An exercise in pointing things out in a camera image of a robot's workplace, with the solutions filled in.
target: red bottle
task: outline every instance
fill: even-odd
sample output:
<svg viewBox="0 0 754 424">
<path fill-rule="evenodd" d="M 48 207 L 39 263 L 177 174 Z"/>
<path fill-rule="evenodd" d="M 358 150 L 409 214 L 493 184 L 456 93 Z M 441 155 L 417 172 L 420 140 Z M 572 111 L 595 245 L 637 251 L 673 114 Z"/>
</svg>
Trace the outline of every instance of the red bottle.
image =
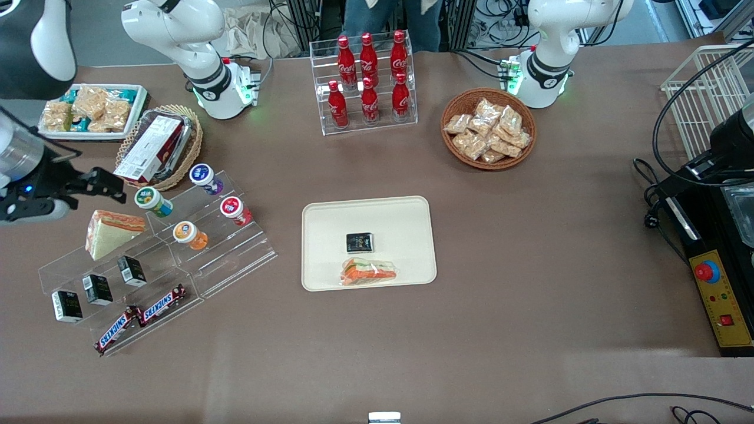
<svg viewBox="0 0 754 424">
<path fill-rule="evenodd" d="M 338 47 L 338 71 L 340 71 L 340 79 L 343 80 L 343 91 L 356 91 L 359 88 L 359 81 L 356 77 L 354 54 L 348 48 L 348 37 L 339 36 Z"/>
<path fill-rule="evenodd" d="M 364 77 L 364 91 L 361 94 L 361 112 L 364 114 L 364 124 L 368 127 L 377 125 L 379 121 L 379 109 L 377 107 L 377 93 L 375 93 L 372 79 Z"/>
<path fill-rule="evenodd" d="M 406 87 L 406 74 L 398 72 L 395 75 L 395 87 L 393 87 L 393 121 L 406 122 L 409 119 L 409 103 L 411 96 Z"/>
<path fill-rule="evenodd" d="M 342 130 L 348 126 L 348 110 L 345 108 L 345 97 L 343 93 L 338 91 L 338 82 L 332 80 L 327 83 L 330 87 L 330 96 L 327 98 L 327 102 L 330 105 L 330 113 L 333 114 L 333 122 L 335 122 L 335 128 Z"/>
<path fill-rule="evenodd" d="M 391 80 L 394 83 L 398 72 L 406 73 L 406 58 L 409 52 L 406 50 L 406 33 L 396 29 L 393 33 L 393 50 L 390 52 Z"/>
<path fill-rule="evenodd" d="M 372 80 L 372 87 L 377 87 L 379 77 L 377 76 L 377 53 L 372 46 L 372 34 L 365 32 L 361 35 L 361 76 L 369 77 Z"/>
</svg>

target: round wicker basket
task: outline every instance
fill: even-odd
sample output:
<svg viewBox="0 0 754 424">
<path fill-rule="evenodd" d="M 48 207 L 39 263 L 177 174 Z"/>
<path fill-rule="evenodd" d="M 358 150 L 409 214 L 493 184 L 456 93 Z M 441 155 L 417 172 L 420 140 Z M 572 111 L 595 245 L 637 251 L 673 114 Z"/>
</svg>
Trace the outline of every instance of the round wicker basket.
<svg viewBox="0 0 754 424">
<path fill-rule="evenodd" d="M 519 156 L 518 158 L 504 158 L 492 164 L 487 164 L 483 161 L 474 161 L 463 153 L 459 152 L 453 144 L 451 134 L 445 132 L 444 127 L 448 124 L 448 122 L 450 122 L 450 118 L 452 118 L 454 115 L 461 115 L 464 113 L 473 115 L 474 110 L 477 107 L 477 103 L 483 97 L 494 104 L 498 104 L 500 106 L 510 106 L 513 108 L 513 110 L 521 115 L 521 118 L 523 119 L 521 126 L 524 130 L 526 130 L 526 132 L 529 133 L 530 136 L 532 136 L 532 140 L 529 145 L 524 148 L 523 152 L 521 152 L 521 156 Z M 529 108 L 526 107 L 526 105 L 524 105 L 521 100 L 515 98 L 515 96 L 513 96 L 512 94 L 506 93 L 503 90 L 496 90 L 494 88 L 472 88 L 471 90 L 464 91 L 463 93 L 454 97 L 453 100 L 450 100 L 448 106 L 445 106 L 445 112 L 443 112 L 443 117 L 440 120 L 440 133 L 442 133 L 443 135 L 443 140 L 445 140 L 445 145 L 448 147 L 448 150 L 450 150 L 450 152 L 455 155 L 458 160 L 464 162 L 465 164 L 469 164 L 473 167 L 487 171 L 505 169 L 518 164 L 519 162 L 524 160 L 524 158 L 526 158 L 529 153 L 532 152 L 534 143 L 537 141 L 537 127 L 534 123 L 534 116 L 532 116 Z"/>
<path fill-rule="evenodd" d="M 179 115 L 188 116 L 192 122 L 194 123 L 194 128 L 192 130 L 191 138 L 188 139 L 188 143 L 183 148 L 183 152 L 181 153 L 181 157 L 178 159 L 178 168 L 173 172 L 173 175 L 168 177 L 165 181 L 157 181 L 152 180 L 149 183 L 134 183 L 133 181 L 125 180 L 126 184 L 132 187 L 144 187 L 144 186 L 151 186 L 155 187 L 159 191 L 164 191 L 167 189 L 170 189 L 177 185 L 180 180 L 183 179 L 183 177 L 186 176 L 186 174 L 189 172 L 189 169 L 194 164 L 194 161 L 199 156 L 199 150 L 201 149 L 201 138 L 202 138 L 202 130 L 201 130 L 201 123 L 199 122 L 199 117 L 196 116 L 194 111 L 191 109 L 185 107 L 185 106 L 178 106 L 178 105 L 167 105 L 167 106 L 159 106 L 156 108 L 157 110 L 162 110 L 165 112 L 173 112 L 177 113 Z M 136 132 L 139 130 L 139 125 L 133 128 L 131 132 L 126 137 L 126 140 L 123 141 L 121 144 L 121 147 L 118 149 L 118 155 L 115 157 L 115 166 L 117 167 L 125 155 L 128 153 L 128 151 L 131 148 L 131 144 L 133 144 L 133 141 L 136 137 Z"/>
</svg>

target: acrylic bottle rack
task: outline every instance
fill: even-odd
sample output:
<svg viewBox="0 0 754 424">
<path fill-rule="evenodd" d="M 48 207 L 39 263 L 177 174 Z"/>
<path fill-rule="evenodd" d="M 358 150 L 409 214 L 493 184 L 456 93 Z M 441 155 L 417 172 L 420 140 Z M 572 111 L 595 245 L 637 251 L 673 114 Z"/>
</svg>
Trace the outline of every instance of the acrylic bottle rack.
<svg viewBox="0 0 754 424">
<path fill-rule="evenodd" d="M 375 87 L 377 93 L 377 103 L 379 106 L 380 119 L 376 125 L 366 126 L 361 113 L 361 92 L 363 90 L 361 74 L 361 63 L 359 54 L 361 53 L 361 37 L 349 37 L 348 44 L 356 60 L 356 70 L 358 77 L 357 91 L 343 91 L 340 72 L 338 71 L 338 40 L 313 41 L 309 43 L 309 58 L 311 60 L 311 72 L 314 75 L 314 93 L 317 96 L 317 107 L 320 111 L 320 123 L 322 125 L 322 134 L 340 134 L 349 131 L 371 130 L 375 128 L 394 127 L 398 125 L 410 125 L 418 122 L 418 107 L 416 103 L 416 79 L 414 76 L 414 56 L 411 49 L 411 38 L 409 32 L 406 33 L 406 86 L 409 89 L 411 104 L 409 106 L 409 118 L 405 122 L 393 121 L 393 85 L 391 84 L 390 71 L 390 52 L 393 49 L 393 33 L 380 32 L 372 34 L 372 45 L 377 53 L 377 67 L 379 84 Z M 345 105 L 348 110 L 349 126 L 339 130 L 335 127 L 333 116 L 330 115 L 329 104 L 329 87 L 327 83 L 336 80 L 340 86 L 340 91 L 345 97 Z"/>
<path fill-rule="evenodd" d="M 146 327 L 140 327 L 134 320 L 132 327 L 127 328 L 107 349 L 106 356 L 162 327 L 277 256 L 267 235 L 255 220 L 245 226 L 237 226 L 221 215 L 220 202 L 228 195 L 237 196 L 250 205 L 252 213 L 253 203 L 249 203 L 244 192 L 225 171 L 219 172 L 217 177 L 224 183 L 219 195 L 210 196 L 201 187 L 191 187 L 170 199 L 173 202 L 170 215 L 157 218 L 148 212 L 146 216 L 150 228 L 102 259 L 92 260 L 89 253 L 80 247 L 39 269 L 42 291 L 48 296 L 56 290 L 78 294 L 84 318 L 72 325 L 88 329 L 93 344 L 127 306 L 148 308 L 178 284 L 183 285 L 186 289 L 183 299 Z M 204 249 L 192 250 L 173 239 L 173 227 L 183 220 L 193 222 L 207 233 L 209 243 Z M 118 268 L 118 258 L 123 255 L 141 263 L 147 284 L 134 287 L 123 282 Z M 87 302 L 81 280 L 89 274 L 107 278 L 113 298 L 107 306 Z M 54 320 L 52 304 L 50 308 L 51 320 Z"/>
</svg>

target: person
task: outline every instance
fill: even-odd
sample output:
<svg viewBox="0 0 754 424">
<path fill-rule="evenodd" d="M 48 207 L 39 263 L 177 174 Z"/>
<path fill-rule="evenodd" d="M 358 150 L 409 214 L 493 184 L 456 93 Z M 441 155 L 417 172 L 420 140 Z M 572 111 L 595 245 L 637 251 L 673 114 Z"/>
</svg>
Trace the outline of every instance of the person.
<svg viewBox="0 0 754 424">
<path fill-rule="evenodd" d="M 365 32 L 381 32 L 398 0 L 346 0 L 343 35 L 358 37 Z M 414 51 L 440 48 L 439 0 L 403 0 Z"/>
</svg>

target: white tray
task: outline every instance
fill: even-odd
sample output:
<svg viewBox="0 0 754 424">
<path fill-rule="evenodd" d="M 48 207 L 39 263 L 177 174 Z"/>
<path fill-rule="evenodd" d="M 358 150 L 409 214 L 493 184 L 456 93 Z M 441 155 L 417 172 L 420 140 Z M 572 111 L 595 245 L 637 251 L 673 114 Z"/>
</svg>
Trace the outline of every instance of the white tray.
<svg viewBox="0 0 754 424">
<path fill-rule="evenodd" d="M 84 131 L 84 132 L 47 131 L 40 124 L 39 133 L 45 137 L 49 137 L 55 140 L 80 140 L 80 141 L 125 140 L 128 133 L 130 133 L 131 130 L 133 130 L 133 127 L 136 126 L 136 122 L 139 121 L 139 117 L 141 116 L 141 113 L 144 109 L 144 102 L 146 101 L 146 95 L 147 95 L 146 89 L 142 87 L 141 85 L 137 85 L 137 84 L 88 84 L 88 85 L 105 88 L 106 90 L 136 90 L 136 99 L 133 100 L 133 105 L 131 105 L 131 111 L 128 113 L 128 120 L 126 120 L 126 125 L 124 126 L 122 132 L 120 133 L 90 133 L 87 131 Z M 79 89 L 81 89 L 80 84 L 74 84 L 70 88 L 70 90 L 79 90 Z"/>
<path fill-rule="evenodd" d="M 374 253 L 348 254 L 345 236 L 371 232 Z M 437 276 L 429 203 L 421 196 L 312 203 L 301 228 L 301 284 L 309 291 L 427 284 Z M 343 286 L 343 262 L 352 257 L 388 260 L 395 279 Z"/>
</svg>

